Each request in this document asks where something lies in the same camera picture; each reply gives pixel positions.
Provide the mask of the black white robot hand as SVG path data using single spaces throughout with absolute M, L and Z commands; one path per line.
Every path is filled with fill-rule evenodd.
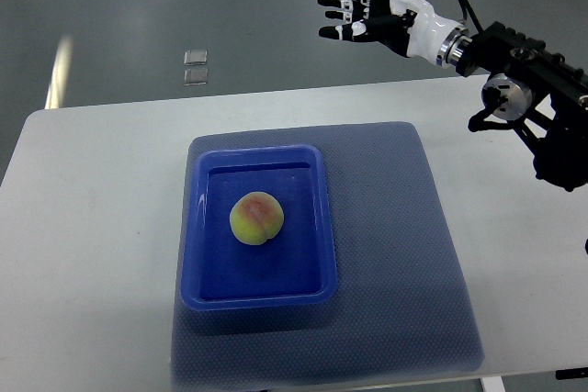
M 338 25 L 319 29 L 326 39 L 378 42 L 405 57 L 439 67 L 456 65 L 470 43 L 461 21 L 439 16 L 426 0 L 317 0 Z

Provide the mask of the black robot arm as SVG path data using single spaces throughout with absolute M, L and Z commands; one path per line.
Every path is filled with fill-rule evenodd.
M 500 22 L 483 27 L 469 0 L 458 4 L 462 24 L 476 33 L 455 37 L 445 59 L 463 77 L 478 69 L 489 74 L 469 131 L 511 130 L 531 151 L 538 180 L 568 192 L 586 185 L 586 72 L 540 39 Z

